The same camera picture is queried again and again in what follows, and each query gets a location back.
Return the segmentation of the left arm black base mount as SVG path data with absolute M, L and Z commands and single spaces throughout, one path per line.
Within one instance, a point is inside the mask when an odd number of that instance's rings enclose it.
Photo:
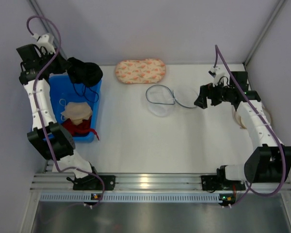
M 104 183 L 104 187 L 106 191 L 112 191 L 115 187 L 115 179 L 114 175 L 101 175 L 100 178 Z M 67 178 L 67 180 L 73 183 L 73 190 L 80 190 L 80 191 L 89 191 L 89 190 L 97 190 L 102 191 L 103 186 L 101 181 L 93 177 L 92 175 L 88 175 L 84 178 L 77 179 L 76 177 L 72 180 Z

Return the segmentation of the beige bra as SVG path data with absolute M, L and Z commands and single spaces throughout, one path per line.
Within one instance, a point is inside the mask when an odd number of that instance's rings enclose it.
M 60 99 L 59 104 L 64 107 L 61 116 L 64 119 L 73 120 L 88 120 L 93 114 L 90 105 L 87 102 L 67 102 L 65 99 Z

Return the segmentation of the red bra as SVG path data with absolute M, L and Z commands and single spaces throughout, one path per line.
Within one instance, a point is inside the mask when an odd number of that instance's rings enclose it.
M 99 140 L 96 130 L 91 127 L 91 122 L 92 117 L 83 119 L 78 125 L 74 124 L 71 119 L 67 119 L 62 123 L 62 126 L 68 130 L 76 142 L 90 143 L 94 138 Z

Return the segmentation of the floral patterned laundry bag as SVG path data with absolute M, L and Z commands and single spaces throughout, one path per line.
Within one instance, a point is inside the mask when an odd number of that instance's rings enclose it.
M 166 74 L 166 65 L 160 59 L 123 60 L 115 67 L 117 79 L 124 84 L 160 82 Z

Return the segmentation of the black bra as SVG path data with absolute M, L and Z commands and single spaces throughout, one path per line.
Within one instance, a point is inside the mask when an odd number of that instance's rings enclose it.
M 90 103 L 98 102 L 99 94 L 91 88 L 97 85 L 103 77 L 99 65 L 92 62 L 83 62 L 75 57 L 68 58 L 68 62 L 70 67 L 67 69 L 67 73 L 77 96 L 85 98 Z M 86 90 L 94 93 L 92 100 L 87 98 Z

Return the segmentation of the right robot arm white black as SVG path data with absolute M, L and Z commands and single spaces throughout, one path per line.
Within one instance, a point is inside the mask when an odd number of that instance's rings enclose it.
M 240 116 L 253 145 L 253 152 L 243 165 L 223 165 L 217 173 L 225 181 L 249 183 L 285 182 L 291 168 L 291 146 L 285 146 L 274 133 L 263 110 L 257 91 L 250 90 L 246 71 L 233 71 L 230 77 L 212 68 L 213 82 L 202 85 L 195 106 L 206 109 L 229 102 Z

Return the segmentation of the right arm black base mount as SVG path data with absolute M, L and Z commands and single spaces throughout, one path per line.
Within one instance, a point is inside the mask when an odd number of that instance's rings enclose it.
M 202 190 L 215 191 L 244 191 L 245 185 L 241 181 L 229 181 L 218 175 L 202 175 Z

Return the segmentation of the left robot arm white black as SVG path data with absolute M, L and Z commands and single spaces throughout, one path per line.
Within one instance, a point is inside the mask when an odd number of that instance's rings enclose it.
M 29 142 L 57 171 L 74 173 L 75 190 L 103 187 L 90 162 L 76 151 L 75 139 L 96 134 L 101 68 L 76 58 L 65 59 L 57 50 L 28 44 L 17 49 L 21 57 L 19 80 L 32 110 Z

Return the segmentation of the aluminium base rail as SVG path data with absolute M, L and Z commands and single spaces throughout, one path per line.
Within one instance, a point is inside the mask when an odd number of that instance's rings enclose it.
M 46 170 L 33 177 L 30 191 L 40 201 L 85 202 L 152 202 L 152 203 L 219 203 L 230 204 L 241 197 L 244 191 L 202 190 L 201 176 L 213 174 L 147 174 L 147 173 L 105 173 L 114 175 L 112 191 L 73 190 L 73 173 L 58 173 L 53 162 L 48 161 Z

